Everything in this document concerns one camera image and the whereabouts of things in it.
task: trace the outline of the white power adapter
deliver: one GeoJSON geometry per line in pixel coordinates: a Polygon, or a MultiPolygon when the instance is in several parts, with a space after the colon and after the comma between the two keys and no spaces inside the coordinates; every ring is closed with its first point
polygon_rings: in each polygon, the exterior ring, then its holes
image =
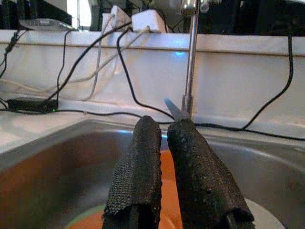
{"type": "Polygon", "coordinates": [[[155,10],[146,10],[132,15],[132,29],[139,32],[149,26],[152,32],[166,32],[162,18],[155,10]]]}
{"type": "Polygon", "coordinates": [[[113,6],[110,14],[114,15],[114,18],[111,21],[112,28],[132,21],[131,18],[118,6],[113,6]]]}

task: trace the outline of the power cord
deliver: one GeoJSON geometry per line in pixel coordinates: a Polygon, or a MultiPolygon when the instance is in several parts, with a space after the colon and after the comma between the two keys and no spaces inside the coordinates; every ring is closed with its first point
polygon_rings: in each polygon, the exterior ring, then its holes
{"type": "MultiPolygon", "coordinates": [[[[108,20],[106,21],[105,27],[102,28],[101,36],[105,33],[105,30],[106,30],[107,26],[109,25],[110,21],[111,21],[114,17],[115,17],[115,15],[112,14],[112,15],[108,18],[108,20]]],[[[98,50],[98,55],[97,55],[96,70],[98,70],[99,67],[100,67],[101,53],[102,53],[102,41],[100,40],[100,42],[99,42],[99,50],[98,50]]],[[[89,100],[89,99],[92,98],[92,96],[93,96],[93,94],[94,94],[94,91],[95,91],[95,87],[96,87],[96,84],[97,84],[97,79],[98,79],[98,77],[99,77],[99,72],[97,72],[96,75],[95,75],[95,78],[94,78],[94,82],[93,82],[93,86],[92,86],[92,90],[91,90],[90,95],[89,95],[87,98],[83,99],[84,101],[89,100]]]]}
{"type": "Polygon", "coordinates": [[[269,106],[279,97],[281,97],[290,87],[290,84],[292,82],[292,78],[294,75],[294,60],[293,60],[293,53],[292,53],[292,35],[291,34],[288,35],[288,56],[289,56],[289,77],[288,77],[287,84],[285,85],[285,87],[283,88],[283,90],[280,93],[278,93],[275,97],[273,97],[271,100],[269,100],[267,103],[265,103],[265,105],[262,106],[261,109],[258,110],[258,112],[256,112],[256,114],[253,116],[253,118],[242,128],[243,130],[248,128],[267,106],[269,106]]]}
{"type": "Polygon", "coordinates": [[[8,106],[6,106],[6,104],[1,99],[0,99],[0,104],[2,104],[5,107],[5,109],[8,109],[8,106]]]}
{"type": "Polygon", "coordinates": [[[120,47],[120,41],[122,39],[122,37],[129,31],[130,28],[127,28],[124,32],[121,33],[121,35],[118,37],[117,41],[116,41],[116,49],[118,51],[118,54],[119,54],[119,57],[120,57],[120,60],[122,62],[122,65],[123,65],[123,68],[124,68],[124,71],[125,71],[125,75],[126,75],[126,78],[127,78],[127,81],[128,81],[128,85],[129,85],[129,88],[130,88],[130,91],[132,93],[132,98],[133,100],[135,101],[136,104],[142,106],[142,107],[146,107],[146,108],[149,108],[149,109],[152,109],[152,110],[155,110],[155,111],[158,111],[158,112],[161,112],[165,115],[167,115],[168,117],[170,117],[171,119],[174,119],[173,116],[159,108],[156,108],[156,107],[153,107],[153,106],[150,106],[150,105],[146,105],[146,104],[143,104],[141,102],[139,102],[139,100],[137,99],[137,97],[135,96],[135,93],[134,93],[134,89],[133,89],[133,86],[132,86],[132,82],[130,80],[130,76],[129,76],[129,73],[128,73],[128,70],[127,70],[127,67],[126,67],[126,64],[125,64],[125,61],[123,59],[123,56],[122,56],[122,52],[121,52],[121,47],[120,47]]]}
{"type": "Polygon", "coordinates": [[[19,36],[19,33],[20,33],[20,30],[17,30],[16,32],[14,32],[14,35],[12,36],[12,38],[10,39],[10,43],[9,45],[5,48],[5,53],[4,53],[4,59],[1,63],[0,66],[3,65],[4,63],[4,69],[2,70],[1,74],[0,74],[0,78],[3,76],[3,74],[5,73],[6,71],[6,68],[7,68],[7,57],[8,57],[8,54],[13,50],[13,48],[15,47],[16,43],[19,41],[19,39],[27,32],[27,30],[25,32],[23,32],[20,36],[19,36]]]}
{"type": "Polygon", "coordinates": [[[59,79],[61,77],[62,70],[65,67],[67,36],[70,32],[72,32],[72,30],[69,30],[65,33],[65,37],[64,37],[64,41],[63,41],[62,66],[58,73],[57,82],[56,82],[57,83],[57,95],[56,95],[57,106],[58,106],[58,100],[59,100],[59,79]]]}
{"type": "MultiPolygon", "coordinates": [[[[0,109],[0,111],[12,112],[12,113],[18,113],[18,114],[24,114],[24,115],[46,115],[46,114],[52,114],[52,113],[75,112],[75,113],[82,113],[84,115],[88,114],[88,115],[95,115],[95,116],[130,115],[130,116],[134,116],[134,117],[138,117],[138,118],[142,117],[139,114],[130,113],[130,112],[95,113],[95,112],[82,111],[82,110],[66,110],[66,109],[56,110],[56,111],[46,112],[46,113],[30,112],[30,111],[16,111],[16,110],[10,110],[10,109],[0,109]]],[[[158,123],[160,125],[169,125],[173,122],[156,122],[156,123],[158,123]]],[[[274,135],[274,134],[269,134],[269,133],[265,133],[265,132],[255,131],[255,130],[241,130],[238,128],[226,127],[226,126],[221,126],[221,125],[216,125],[216,124],[195,124],[195,125],[201,126],[201,127],[208,127],[208,128],[224,129],[224,130],[229,130],[229,131],[250,132],[250,133],[255,133],[255,134],[259,134],[259,135],[266,135],[266,136],[289,139],[289,140],[305,141],[305,138],[298,138],[298,137],[291,137],[291,136],[284,136],[284,135],[274,135]]]]}
{"type": "MultiPolygon", "coordinates": [[[[147,27],[147,28],[141,30],[140,32],[138,32],[137,35],[132,40],[130,40],[125,46],[123,46],[121,48],[121,52],[123,52],[128,47],[130,47],[139,37],[141,37],[143,34],[147,33],[148,31],[149,31],[149,27],[147,27]]],[[[105,60],[102,63],[102,65],[99,67],[99,69],[95,70],[90,76],[87,76],[87,77],[84,77],[84,78],[80,78],[80,79],[70,80],[68,82],[68,84],[81,83],[81,82],[85,82],[85,81],[88,81],[88,80],[92,79],[93,77],[96,76],[96,73],[98,73],[100,70],[102,70],[108,63],[110,63],[110,61],[112,61],[118,55],[119,54],[116,52],[115,54],[110,56],[107,60],[105,60]]],[[[50,92],[50,91],[56,89],[56,87],[57,87],[56,85],[54,85],[54,86],[51,86],[51,87],[49,87],[47,89],[42,89],[41,90],[41,89],[38,89],[38,88],[30,87],[30,86],[24,85],[22,83],[18,83],[18,82],[11,81],[11,80],[6,80],[6,79],[0,79],[0,82],[9,83],[9,84],[15,85],[17,87],[21,87],[21,88],[23,88],[25,90],[36,92],[36,93],[47,93],[47,92],[50,92]]]]}
{"type": "Polygon", "coordinates": [[[285,138],[285,139],[291,139],[291,140],[300,140],[305,141],[304,138],[298,138],[298,137],[291,137],[291,136],[283,136],[283,135],[274,135],[270,133],[260,132],[256,130],[248,130],[247,128],[255,121],[255,119],[259,116],[259,114],[272,102],[274,102],[276,99],[278,99],[280,96],[282,96],[290,87],[293,75],[294,75],[294,61],[293,61],[293,51],[292,51],[292,35],[288,35],[288,56],[289,56],[289,77],[288,81],[284,87],[284,89],[278,93],[275,97],[273,97],[271,100],[269,100],[267,103],[265,103],[259,110],[256,112],[256,114],[253,116],[253,118],[242,128],[236,128],[236,127],[229,127],[229,126],[223,126],[223,125],[217,125],[217,124],[209,124],[209,123],[197,123],[196,126],[204,126],[204,127],[211,127],[211,128],[218,128],[218,129],[225,129],[230,131],[243,131],[243,132],[250,132],[250,133],[256,133],[260,135],[266,135],[271,137],[279,137],[279,138],[285,138]]]}
{"type": "Polygon", "coordinates": [[[73,72],[75,70],[75,68],[77,67],[77,65],[79,64],[79,62],[83,59],[83,57],[87,54],[87,52],[89,52],[89,50],[95,45],[97,44],[100,40],[102,40],[104,37],[108,36],[109,34],[124,28],[125,26],[130,25],[131,22],[125,23],[121,26],[115,27],[112,30],[109,30],[108,32],[104,33],[102,36],[100,36],[98,39],[96,39],[93,43],[91,43],[91,45],[89,45],[85,51],[77,58],[77,60],[75,61],[75,63],[73,64],[67,78],[65,79],[65,81],[62,83],[62,85],[59,87],[58,90],[56,90],[54,93],[52,93],[44,102],[42,102],[41,105],[43,105],[46,101],[49,101],[50,99],[52,99],[57,93],[59,93],[68,83],[68,81],[70,80],[71,76],[73,75],[73,72]]]}

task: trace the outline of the black device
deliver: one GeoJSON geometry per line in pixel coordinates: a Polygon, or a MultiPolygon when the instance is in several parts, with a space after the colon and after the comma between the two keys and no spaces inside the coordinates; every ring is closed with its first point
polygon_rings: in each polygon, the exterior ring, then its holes
{"type": "Polygon", "coordinates": [[[52,112],[58,109],[55,99],[45,101],[45,99],[20,97],[8,100],[10,110],[33,111],[33,112],[52,112]]]}
{"type": "Polygon", "coordinates": [[[31,19],[48,18],[72,25],[72,16],[44,0],[30,0],[31,19]]]}

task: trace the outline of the white cable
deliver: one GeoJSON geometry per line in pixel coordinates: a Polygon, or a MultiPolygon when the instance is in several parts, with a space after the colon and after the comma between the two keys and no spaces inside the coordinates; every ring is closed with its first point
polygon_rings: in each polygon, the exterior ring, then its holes
{"type": "MultiPolygon", "coordinates": [[[[115,17],[114,14],[110,15],[110,17],[109,17],[108,20],[106,21],[105,27],[102,28],[101,36],[103,36],[103,34],[104,34],[104,32],[105,32],[105,30],[106,30],[106,28],[107,28],[109,22],[110,22],[111,19],[114,18],[114,17],[115,17]]],[[[102,52],[102,40],[100,40],[100,42],[99,42],[99,52],[98,52],[98,54],[97,54],[97,63],[96,63],[96,69],[97,69],[97,70],[98,70],[99,67],[100,67],[101,52],[102,52]]],[[[90,95],[89,95],[87,98],[84,99],[84,101],[91,99],[91,97],[93,96],[93,93],[94,93],[94,91],[95,91],[95,87],[96,87],[96,83],[97,83],[97,78],[98,78],[98,77],[99,77],[99,73],[96,73],[96,74],[95,74],[95,78],[94,78],[94,82],[93,82],[93,86],[92,86],[91,93],[90,93],[90,95]]]]}
{"type": "MultiPolygon", "coordinates": [[[[129,46],[132,45],[132,43],[134,43],[141,35],[143,35],[144,33],[146,32],[149,32],[150,31],[150,28],[149,26],[147,26],[145,29],[143,29],[142,31],[140,31],[137,36],[135,36],[129,43],[127,43],[125,46],[121,47],[121,51],[124,51],[125,49],[127,49],[129,46]]],[[[71,84],[71,83],[81,83],[81,82],[84,82],[84,81],[88,81],[90,79],[92,79],[96,73],[98,73],[100,70],[103,69],[103,67],[105,67],[110,61],[112,61],[116,56],[118,55],[118,53],[112,55],[110,58],[108,58],[106,61],[103,62],[103,64],[99,67],[99,69],[95,70],[90,76],[87,76],[87,77],[84,77],[84,78],[81,78],[81,79],[76,79],[76,80],[71,80],[70,82],[68,82],[68,84],[71,84]]],[[[15,86],[18,86],[18,87],[21,87],[25,90],[28,90],[28,91],[33,91],[33,92],[36,92],[36,93],[46,93],[46,92],[50,92],[54,89],[57,88],[57,85],[54,85],[52,87],[49,87],[47,89],[43,89],[43,90],[40,90],[38,88],[34,88],[34,87],[30,87],[30,86],[27,86],[27,85],[24,85],[22,83],[18,83],[18,82],[15,82],[15,81],[12,81],[12,80],[6,80],[6,79],[0,79],[0,82],[3,82],[3,83],[9,83],[9,84],[12,84],[12,85],[15,85],[15,86]]]]}
{"type": "MultiPolygon", "coordinates": [[[[142,31],[140,31],[136,37],[134,37],[127,45],[121,47],[121,51],[124,51],[125,49],[127,49],[129,46],[132,45],[132,43],[134,43],[141,35],[143,35],[146,32],[149,32],[150,28],[149,26],[147,26],[145,29],[143,29],[142,31]]],[[[92,79],[96,73],[98,73],[100,70],[103,69],[103,67],[105,67],[110,61],[112,61],[118,54],[114,54],[112,55],[108,60],[106,60],[100,67],[98,70],[94,71],[90,76],[87,76],[85,78],[81,78],[81,79],[77,79],[77,80],[72,80],[69,83],[80,83],[80,82],[84,82],[84,81],[88,81],[90,79],[92,79]]]]}

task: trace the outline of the white plate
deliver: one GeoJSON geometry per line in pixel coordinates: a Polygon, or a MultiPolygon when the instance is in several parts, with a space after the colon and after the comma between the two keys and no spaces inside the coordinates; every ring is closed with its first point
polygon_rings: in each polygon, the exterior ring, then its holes
{"type": "Polygon", "coordinates": [[[270,211],[249,199],[245,200],[254,215],[255,229],[285,229],[282,223],[270,211]]]}

